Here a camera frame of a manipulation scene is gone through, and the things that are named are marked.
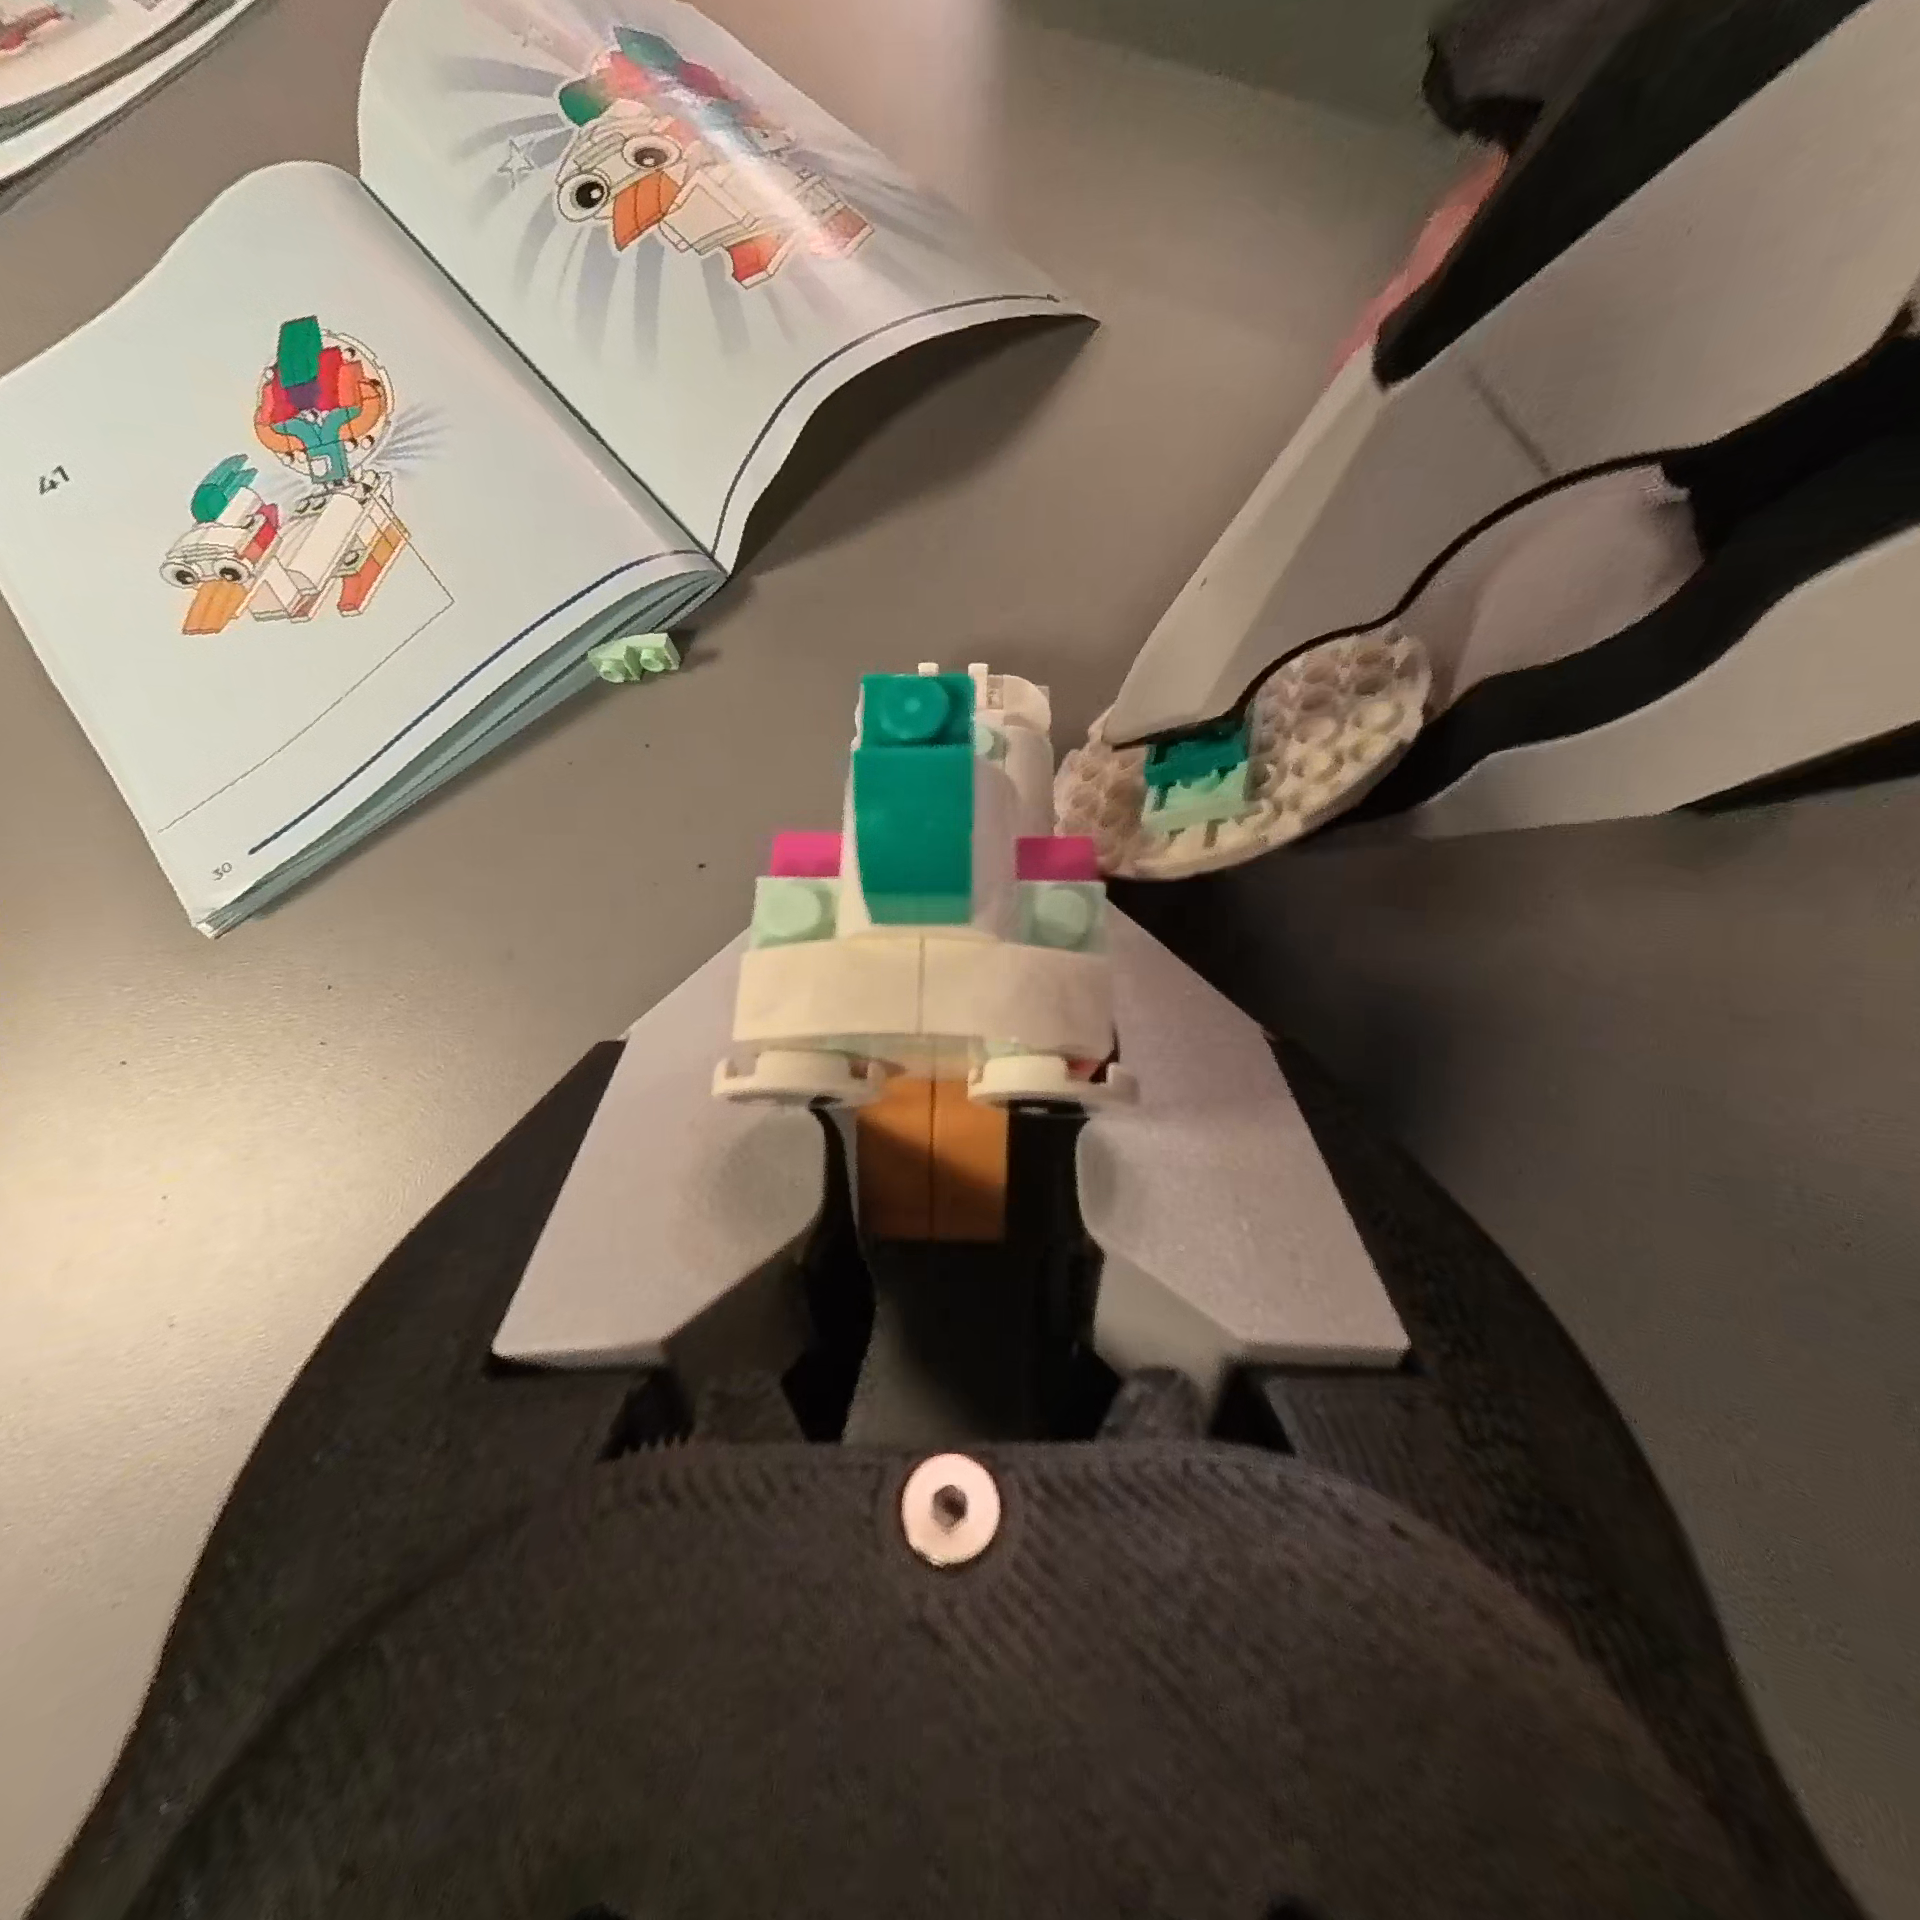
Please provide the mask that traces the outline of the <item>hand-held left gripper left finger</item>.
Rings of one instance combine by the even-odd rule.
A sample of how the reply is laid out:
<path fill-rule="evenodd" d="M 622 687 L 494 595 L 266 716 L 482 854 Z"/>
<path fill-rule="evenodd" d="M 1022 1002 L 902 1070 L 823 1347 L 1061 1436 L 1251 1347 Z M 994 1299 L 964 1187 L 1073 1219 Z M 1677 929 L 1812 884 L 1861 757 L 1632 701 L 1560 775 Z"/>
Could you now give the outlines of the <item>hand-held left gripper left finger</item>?
<path fill-rule="evenodd" d="M 494 1358 L 663 1369 L 684 1402 L 766 1371 L 804 1427 L 840 1427 L 874 1328 L 844 1131 L 712 1095 L 735 982 L 707 960 L 625 1028 Z"/>

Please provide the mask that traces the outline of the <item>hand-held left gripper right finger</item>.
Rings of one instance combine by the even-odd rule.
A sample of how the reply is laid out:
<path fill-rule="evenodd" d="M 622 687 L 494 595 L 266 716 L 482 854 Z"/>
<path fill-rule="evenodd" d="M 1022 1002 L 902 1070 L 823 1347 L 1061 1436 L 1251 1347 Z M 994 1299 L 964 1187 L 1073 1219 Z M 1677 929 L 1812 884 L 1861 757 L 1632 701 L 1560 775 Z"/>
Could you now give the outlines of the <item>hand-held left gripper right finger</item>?
<path fill-rule="evenodd" d="M 1109 1371 L 1389 1371 L 1397 1310 L 1268 1028 L 1179 958 L 1038 958 L 1047 1035 L 1109 1037 L 1135 1095 L 1073 1138 L 1067 1343 Z"/>

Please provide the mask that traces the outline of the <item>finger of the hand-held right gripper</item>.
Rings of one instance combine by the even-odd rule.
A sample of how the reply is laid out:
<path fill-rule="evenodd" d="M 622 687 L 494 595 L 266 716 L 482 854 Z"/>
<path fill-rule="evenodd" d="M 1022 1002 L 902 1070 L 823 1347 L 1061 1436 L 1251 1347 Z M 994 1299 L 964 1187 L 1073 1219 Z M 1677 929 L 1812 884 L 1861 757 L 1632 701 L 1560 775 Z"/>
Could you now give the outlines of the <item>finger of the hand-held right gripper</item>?
<path fill-rule="evenodd" d="M 1517 545 L 1436 659 L 1397 837 L 1730 814 L 1917 777 L 1917 465 L 1698 465 Z"/>
<path fill-rule="evenodd" d="M 1428 368 L 1387 381 L 1354 354 L 1146 636 L 1102 738 L 1224 717 L 1526 499 L 1810 396 L 1914 282 L 1917 88 L 1765 88 Z"/>

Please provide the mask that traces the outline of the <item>round colourful lego tail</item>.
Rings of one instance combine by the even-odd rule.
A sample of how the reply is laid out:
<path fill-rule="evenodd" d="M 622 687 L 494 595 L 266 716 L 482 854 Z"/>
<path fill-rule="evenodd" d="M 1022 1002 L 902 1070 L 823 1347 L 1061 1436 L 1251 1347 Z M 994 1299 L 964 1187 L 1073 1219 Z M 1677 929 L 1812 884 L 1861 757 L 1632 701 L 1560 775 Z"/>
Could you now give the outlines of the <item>round colourful lego tail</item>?
<path fill-rule="evenodd" d="M 1422 732 L 1429 687 L 1416 636 L 1326 639 L 1235 716 L 1140 748 L 1091 732 L 1055 775 L 1055 826 L 1088 837 L 1109 877 L 1247 864 L 1350 811 Z"/>

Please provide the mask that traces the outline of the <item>white lego bird body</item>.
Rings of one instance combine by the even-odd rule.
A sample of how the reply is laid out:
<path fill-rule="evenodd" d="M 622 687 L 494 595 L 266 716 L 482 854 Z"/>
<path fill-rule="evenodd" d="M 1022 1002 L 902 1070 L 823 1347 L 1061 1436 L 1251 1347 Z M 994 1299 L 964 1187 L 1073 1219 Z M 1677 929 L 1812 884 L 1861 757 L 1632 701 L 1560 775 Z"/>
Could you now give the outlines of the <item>white lego bird body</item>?
<path fill-rule="evenodd" d="M 753 877 L 712 1095 L 852 1118 L 864 1237 L 1004 1242 L 1013 1114 L 1133 1095 L 1108 907 L 1055 822 L 1043 687 L 869 674 L 840 828 L 780 831 Z"/>

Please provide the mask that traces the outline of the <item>open lego instruction booklet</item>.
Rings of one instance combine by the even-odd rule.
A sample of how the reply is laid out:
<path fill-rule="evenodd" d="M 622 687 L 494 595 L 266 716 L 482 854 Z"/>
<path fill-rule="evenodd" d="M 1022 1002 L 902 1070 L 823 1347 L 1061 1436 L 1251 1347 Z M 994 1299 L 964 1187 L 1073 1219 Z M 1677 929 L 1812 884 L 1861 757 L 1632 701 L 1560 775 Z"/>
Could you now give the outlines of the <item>open lego instruction booklet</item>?
<path fill-rule="evenodd" d="M 1038 322 L 692 2 L 387 2 L 353 171 L 3 373 L 3 605 L 212 941 L 681 628 L 856 380 Z"/>

